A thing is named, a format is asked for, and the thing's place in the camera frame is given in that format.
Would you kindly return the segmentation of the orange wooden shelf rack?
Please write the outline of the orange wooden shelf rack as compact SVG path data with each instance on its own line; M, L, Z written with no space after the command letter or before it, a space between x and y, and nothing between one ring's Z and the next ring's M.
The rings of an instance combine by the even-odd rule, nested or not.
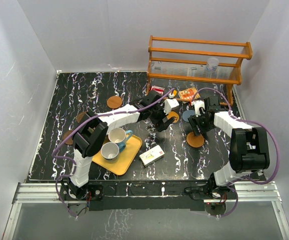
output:
M234 103L233 87L242 83L243 60L253 57L250 42L227 42L150 36L147 86L161 86L164 80L181 83L205 83L225 87L227 99ZM210 57L219 59L215 71L208 71Z

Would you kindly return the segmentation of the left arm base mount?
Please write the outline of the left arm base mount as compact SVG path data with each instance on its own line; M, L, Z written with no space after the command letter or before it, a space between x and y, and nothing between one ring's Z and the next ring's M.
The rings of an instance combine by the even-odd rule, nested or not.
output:
M58 196L58 200L64 205L69 215L73 217L76 221L79 219L80 214L83 210L89 210L91 206L91 201L101 201L104 197L104 187L100 184L89 184L86 183L82 187L77 187L73 185L70 180L71 175L63 174L60 175L55 181L55 190ZM61 192L58 188L58 183L61 184L61 189L66 191L63 193L64 196L69 195L70 198L75 200L86 200L86 207L80 210L80 212L73 212L67 203L65 203Z

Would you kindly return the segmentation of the orange snack packet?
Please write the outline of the orange snack packet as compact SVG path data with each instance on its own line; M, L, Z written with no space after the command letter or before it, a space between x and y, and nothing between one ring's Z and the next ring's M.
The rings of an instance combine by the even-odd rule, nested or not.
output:
M194 95L196 94L197 89L195 87L187 88L185 90L181 90L178 95L183 101L192 101Z

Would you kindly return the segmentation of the grey cup white inside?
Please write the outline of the grey cup white inside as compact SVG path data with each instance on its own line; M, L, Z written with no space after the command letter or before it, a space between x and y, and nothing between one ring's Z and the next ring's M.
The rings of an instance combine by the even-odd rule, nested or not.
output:
M101 156L109 163L115 163L120 155L120 149L116 143L107 142L100 150Z

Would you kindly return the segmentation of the red white box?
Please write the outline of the red white box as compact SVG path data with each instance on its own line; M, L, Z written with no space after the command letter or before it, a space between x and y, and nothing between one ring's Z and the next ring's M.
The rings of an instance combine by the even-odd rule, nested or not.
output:
M150 91L155 91L155 92L159 93L161 96L163 96L164 92L165 92L165 88L160 87L160 86L156 86L156 85L152 85L150 87Z

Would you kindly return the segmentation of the blue silicone coaster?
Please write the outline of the blue silicone coaster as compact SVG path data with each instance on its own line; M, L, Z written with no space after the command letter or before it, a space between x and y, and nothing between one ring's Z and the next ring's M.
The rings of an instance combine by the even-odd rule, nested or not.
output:
M191 117L191 116L194 116L196 113L195 113L195 111L194 110L192 110L192 109L190 109L190 110L185 110L183 113L182 113L182 120L184 121L184 122L189 122L189 118Z

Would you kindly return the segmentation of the light wooden coaster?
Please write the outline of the light wooden coaster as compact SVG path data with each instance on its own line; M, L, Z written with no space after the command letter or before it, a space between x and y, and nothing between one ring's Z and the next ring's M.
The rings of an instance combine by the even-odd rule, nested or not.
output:
M106 103L110 109L115 110L115 109L118 109L122 106L123 100L119 96L111 96L107 99Z
M200 148L203 146L205 138L202 135L195 135L192 131L186 136L186 142L193 148Z

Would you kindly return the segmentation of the blue mug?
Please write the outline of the blue mug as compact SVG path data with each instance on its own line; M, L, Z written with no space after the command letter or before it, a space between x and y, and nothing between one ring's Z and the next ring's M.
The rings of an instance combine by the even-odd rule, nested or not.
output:
M108 133L109 141L115 143L118 146L120 152L122 152L125 149L127 141L132 136L133 136L132 130L124 130L120 127L117 127Z

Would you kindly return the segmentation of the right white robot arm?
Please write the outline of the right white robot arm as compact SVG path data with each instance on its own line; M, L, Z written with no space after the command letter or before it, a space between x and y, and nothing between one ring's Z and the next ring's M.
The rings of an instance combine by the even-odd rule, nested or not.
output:
M204 194L217 199L229 191L227 186L269 167L268 138L263 127L239 121L231 111L221 107L217 97L197 100L193 106L194 113L188 117L192 132L186 137L187 143L199 148L205 141L203 135L219 128L230 137L230 149L228 163L213 172L205 185L185 189L187 194Z

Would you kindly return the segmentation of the orange silicone coaster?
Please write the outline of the orange silicone coaster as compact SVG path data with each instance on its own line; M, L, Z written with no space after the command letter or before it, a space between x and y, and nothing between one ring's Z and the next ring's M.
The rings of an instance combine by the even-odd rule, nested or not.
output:
M173 118L173 123L176 124L179 122L180 120L180 117L179 117L179 114L175 111L171 111L168 115L167 115L167 119L171 119Z

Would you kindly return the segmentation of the white yellow box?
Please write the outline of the white yellow box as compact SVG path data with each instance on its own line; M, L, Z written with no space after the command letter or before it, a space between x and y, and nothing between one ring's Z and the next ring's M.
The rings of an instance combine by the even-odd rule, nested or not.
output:
M148 151L142 153L139 157L143 165L147 167L148 165L161 159L164 155L165 152L163 151L163 149L159 145L156 145Z

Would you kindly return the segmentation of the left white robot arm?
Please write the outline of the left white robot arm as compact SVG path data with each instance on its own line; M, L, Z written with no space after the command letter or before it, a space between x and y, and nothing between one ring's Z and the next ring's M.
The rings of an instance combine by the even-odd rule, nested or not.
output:
M162 132L172 124L167 115L178 106L176 99L151 90L147 96L115 110L85 113L72 133L73 166L70 176L67 177L67 185L62 183L62 187L66 188L72 198L78 200L85 198L88 193L89 171L93 157L101 151L110 132L147 119L158 132Z

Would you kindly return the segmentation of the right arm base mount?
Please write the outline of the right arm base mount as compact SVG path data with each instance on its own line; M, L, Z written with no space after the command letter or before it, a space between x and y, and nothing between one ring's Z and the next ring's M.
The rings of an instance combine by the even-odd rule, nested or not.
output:
M238 194L230 185L218 186L216 184L215 174L212 173L204 185L191 185L184 188L183 192L192 200L197 201L198 197L207 197L209 199L219 200L218 202L208 202L210 212L206 210L208 216L217 219L229 216L238 205ZM226 212L227 193L232 192L235 196L235 204L232 209Z

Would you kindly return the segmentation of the dark wooden coaster upper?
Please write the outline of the dark wooden coaster upper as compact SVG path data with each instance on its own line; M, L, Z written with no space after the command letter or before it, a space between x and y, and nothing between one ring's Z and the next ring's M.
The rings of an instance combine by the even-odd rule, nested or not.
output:
M80 113L77 115L77 117L76 117L76 121L77 121L78 123L80 123L86 113L87 113L86 111L80 112Z

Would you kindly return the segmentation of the clear plastic cup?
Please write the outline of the clear plastic cup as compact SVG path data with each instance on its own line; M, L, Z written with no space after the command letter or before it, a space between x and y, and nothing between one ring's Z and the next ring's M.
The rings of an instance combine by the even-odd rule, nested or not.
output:
M208 60L207 60L207 64L206 64L206 69L210 72L214 72L217 67L219 66L219 59L216 58L216 57L210 57Z

